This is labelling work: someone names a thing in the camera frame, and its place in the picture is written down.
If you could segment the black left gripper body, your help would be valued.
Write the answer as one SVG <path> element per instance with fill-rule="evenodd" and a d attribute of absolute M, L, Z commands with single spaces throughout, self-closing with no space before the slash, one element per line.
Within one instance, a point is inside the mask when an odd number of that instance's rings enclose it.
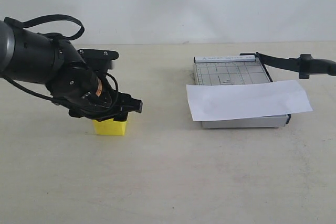
<path fill-rule="evenodd" d="M 53 98 L 69 103 L 76 115 L 91 118 L 114 114 L 119 105 L 119 86 L 114 77 L 113 88 L 108 72 L 94 71 L 84 62 L 72 62 L 63 66 L 47 83 Z"/>

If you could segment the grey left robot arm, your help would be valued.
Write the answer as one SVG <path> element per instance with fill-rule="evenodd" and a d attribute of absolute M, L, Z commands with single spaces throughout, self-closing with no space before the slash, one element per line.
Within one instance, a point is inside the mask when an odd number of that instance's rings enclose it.
<path fill-rule="evenodd" d="M 116 51 L 72 45 L 84 33 L 83 26 L 72 36 L 30 31 L 57 21 L 80 25 L 80 20 L 63 14 L 1 21 L 1 78 L 18 89 L 23 82 L 44 85 L 50 93 L 47 100 L 67 108 L 73 118 L 124 122 L 130 112 L 141 113 L 142 101 L 120 92 L 109 73 L 119 57 Z"/>

